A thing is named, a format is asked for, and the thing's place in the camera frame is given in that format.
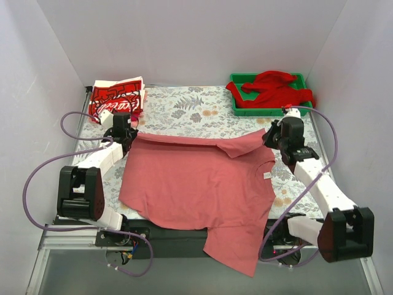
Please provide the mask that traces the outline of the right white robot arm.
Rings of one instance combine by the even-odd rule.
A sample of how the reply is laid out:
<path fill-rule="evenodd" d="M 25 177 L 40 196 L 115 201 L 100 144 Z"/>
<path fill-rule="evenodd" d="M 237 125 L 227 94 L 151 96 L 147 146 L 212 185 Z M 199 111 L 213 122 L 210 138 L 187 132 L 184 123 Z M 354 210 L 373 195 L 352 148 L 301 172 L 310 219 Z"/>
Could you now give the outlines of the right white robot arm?
<path fill-rule="evenodd" d="M 368 258 L 373 254 L 375 216 L 368 207 L 359 207 L 327 174 L 314 149 L 305 145 L 301 118 L 284 116 L 274 120 L 262 136 L 266 147 L 280 151 L 282 162 L 305 185 L 316 201 L 324 220 L 319 222 L 290 208 L 274 222 L 263 238 L 266 243 L 278 228 L 285 244 L 297 239 L 318 248 L 329 263 Z"/>

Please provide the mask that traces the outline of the floral patterned table mat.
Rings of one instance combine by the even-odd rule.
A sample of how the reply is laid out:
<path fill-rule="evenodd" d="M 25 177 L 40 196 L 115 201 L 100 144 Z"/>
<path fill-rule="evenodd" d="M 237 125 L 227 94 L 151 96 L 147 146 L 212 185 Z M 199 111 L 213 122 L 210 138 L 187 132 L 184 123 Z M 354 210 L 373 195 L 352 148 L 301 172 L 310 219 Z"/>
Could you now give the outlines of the floral patterned table mat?
<path fill-rule="evenodd" d="M 137 129 L 140 133 L 185 136 L 197 138 L 235 138 L 250 132 L 266 131 L 276 117 L 238 117 L 232 110 L 232 97 L 224 86 L 204 87 L 148 87 L 142 117 Z M 71 119 L 80 119 L 77 136 L 81 138 L 102 137 L 106 128 L 89 117 L 73 114 L 64 120 L 64 127 Z M 316 119 L 328 127 L 326 121 L 314 111 L 302 117 L 305 124 L 305 144 L 320 156 L 323 165 L 328 157 L 322 144 Z M 296 179 L 282 163 L 279 151 L 273 150 L 275 165 L 271 171 L 271 183 L 276 195 L 269 218 L 278 218 L 284 210 L 300 195 L 305 186 Z M 122 175 L 126 157 L 117 162 L 104 176 L 104 197 L 106 205 L 130 219 L 141 219 L 134 210 L 119 200 Z M 309 218 L 322 218 L 316 201 L 307 193 L 290 211 L 304 213 Z"/>

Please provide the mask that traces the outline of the green plastic bin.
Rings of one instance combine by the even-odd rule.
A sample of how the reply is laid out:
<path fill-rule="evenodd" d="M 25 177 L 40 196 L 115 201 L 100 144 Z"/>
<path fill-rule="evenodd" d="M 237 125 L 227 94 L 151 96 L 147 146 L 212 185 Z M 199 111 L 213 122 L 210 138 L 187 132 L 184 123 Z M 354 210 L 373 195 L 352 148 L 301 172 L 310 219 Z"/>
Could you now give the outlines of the green plastic bin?
<path fill-rule="evenodd" d="M 233 78 L 235 75 L 239 75 L 239 74 L 251 75 L 251 74 L 256 74 L 256 73 L 233 73 L 230 75 L 230 81 L 231 81 L 231 78 Z M 308 87 L 305 84 L 305 79 L 302 74 L 300 74 L 300 73 L 291 73 L 291 74 L 298 75 L 301 79 L 300 82 L 296 82 L 296 83 L 292 84 L 293 88 L 295 88 L 295 89 L 307 88 L 308 89 Z M 304 103 L 300 106 L 307 106 L 310 108 L 313 107 L 310 102 Z M 271 108 L 271 109 L 270 108 L 266 108 L 266 109 L 237 108 L 233 97 L 232 97 L 232 109 L 233 109 L 234 115 L 240 116 L 240 117 L 242 117 L 242 116 L 262 116 L 262 117 L 282 116 L 281 108 Z"/>

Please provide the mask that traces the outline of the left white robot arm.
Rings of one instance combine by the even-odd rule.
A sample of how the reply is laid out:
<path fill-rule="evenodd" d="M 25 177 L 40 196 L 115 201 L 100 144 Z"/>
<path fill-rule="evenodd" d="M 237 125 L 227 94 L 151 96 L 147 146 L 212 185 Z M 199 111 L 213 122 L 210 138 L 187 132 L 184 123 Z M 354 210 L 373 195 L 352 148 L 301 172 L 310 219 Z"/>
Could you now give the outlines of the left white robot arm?
<path fill-rule="evenodd" d="M 122 225 L 125 218 L 106 205 L 103 176 L 128 154 L 138 130 L 131 126 L 128 112 L 104 110 L 98 119 L 106 128 L 98 150 L 76 166 L 60 171 L 57 214 L 110 229 L 109 238 L 123 246 L 130 241 L 131 232 Z"/>

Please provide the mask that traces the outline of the folded red printed shirt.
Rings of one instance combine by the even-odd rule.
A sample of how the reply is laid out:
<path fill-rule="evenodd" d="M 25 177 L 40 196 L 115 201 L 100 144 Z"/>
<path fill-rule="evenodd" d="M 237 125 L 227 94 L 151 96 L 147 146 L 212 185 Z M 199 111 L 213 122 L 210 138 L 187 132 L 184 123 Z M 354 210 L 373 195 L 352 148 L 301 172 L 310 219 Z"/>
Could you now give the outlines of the folded red printed shirt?
<path fill-rule="evenodd" d="M 98 120 L 98 114 L 103 110 L 116 112 L 143 112 L 144 100 L 141 99 L 139 95 L 120 97 L 115 100 L 107 100 L 104 102 L 92 101 L 90 97 L 90 102 L 88 106 L 88 113 L 92 115 L 96 120 Z"/>

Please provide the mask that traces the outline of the folded magenta shirt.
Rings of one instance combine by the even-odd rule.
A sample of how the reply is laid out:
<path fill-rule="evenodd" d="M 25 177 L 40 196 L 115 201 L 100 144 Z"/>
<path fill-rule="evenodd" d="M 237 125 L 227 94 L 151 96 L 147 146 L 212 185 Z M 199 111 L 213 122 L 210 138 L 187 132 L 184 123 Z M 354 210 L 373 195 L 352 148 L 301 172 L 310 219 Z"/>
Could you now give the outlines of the folded magenta shirt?
<path fill-rule="evenodd" d="M 142 117 L 142 113 L 141 112 L 132 112 L 130 114 L 130 119 L 132 123 L 137 123 L 139 122 L 140 118 Z"/>

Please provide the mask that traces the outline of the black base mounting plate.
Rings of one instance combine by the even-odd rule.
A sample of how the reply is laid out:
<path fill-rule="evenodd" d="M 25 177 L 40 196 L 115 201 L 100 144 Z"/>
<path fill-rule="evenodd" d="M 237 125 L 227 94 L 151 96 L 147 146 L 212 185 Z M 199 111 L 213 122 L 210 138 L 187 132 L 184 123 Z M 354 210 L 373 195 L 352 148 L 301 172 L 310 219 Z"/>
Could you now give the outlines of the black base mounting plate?
<path fill-rule="evenodd" d="M 150 241 L 156 258 L 206 258 L 203 251 L 207 239 L 207 230 L 174 230 L 156 226 L 143 219 L 128 220 L 123 224 L 123 230 L 141 235 Z M 112 247 L 116 251 L 123 250 L 122 262 L 126 264 L 129 259 L 126 254 L 132 253 L 132 246 L 136 246 L 133 259 L 148 259 L 150 251 L 146 243 L 137 237 L 117 235 L 100 231 L 96 235 L 95 245 L 98 247 Z M 275 258 L 286 254 L 302 245 L 309 245 L 300 238 L 289 234 L 287 223 L 281 223 L 275 228 L 266 242 L 261 257 L 263 259 Z"/>

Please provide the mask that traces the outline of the red t shirt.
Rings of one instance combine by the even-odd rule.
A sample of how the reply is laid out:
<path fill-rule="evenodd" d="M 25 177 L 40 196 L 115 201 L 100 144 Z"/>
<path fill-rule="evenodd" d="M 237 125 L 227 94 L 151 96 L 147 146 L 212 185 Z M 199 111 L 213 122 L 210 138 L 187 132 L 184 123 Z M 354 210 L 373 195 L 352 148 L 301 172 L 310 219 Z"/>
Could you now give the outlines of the red t shirt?
<path fill-rule="evenodd" d="M 310 89 L 292 87 L 292 84 L 300 81 L 300 77 L 295 74 L 265 71 L 260 74 L 235 75 L 226 89 L 232 94 L 236 107 L 241 109 L 281 108 L 308 102 L 315 106 Z"/>

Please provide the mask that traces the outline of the folded white shirt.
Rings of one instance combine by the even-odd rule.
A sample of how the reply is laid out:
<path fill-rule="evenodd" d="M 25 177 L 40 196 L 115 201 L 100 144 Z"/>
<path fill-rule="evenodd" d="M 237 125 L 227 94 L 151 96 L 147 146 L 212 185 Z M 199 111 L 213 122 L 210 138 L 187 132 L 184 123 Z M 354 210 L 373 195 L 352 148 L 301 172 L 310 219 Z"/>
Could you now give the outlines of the folded white shirt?
<path fill-rule="evenodd" d="M 104 102 L 134 95 L 139 95 L 142 100 L 145 99 L 146 90 L 142 76 L 122 81 L 96 80 L 93 86 L 91 100 Z"/>

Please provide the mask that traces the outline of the pink t shirt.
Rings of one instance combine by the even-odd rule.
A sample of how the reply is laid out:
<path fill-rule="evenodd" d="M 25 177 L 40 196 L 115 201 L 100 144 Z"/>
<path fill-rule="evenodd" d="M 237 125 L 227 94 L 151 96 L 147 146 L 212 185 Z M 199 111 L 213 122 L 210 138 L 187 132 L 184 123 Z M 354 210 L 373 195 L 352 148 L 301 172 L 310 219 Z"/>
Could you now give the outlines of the pink t shirt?
<path fill-rule="evenodd" d="M 275 158 L 263 130 L 209 139 L 141 133 L 133 141 L 119 200 L 157 226 L 206 229 L 204 252 L 253 277 L 275 193 Z"/>

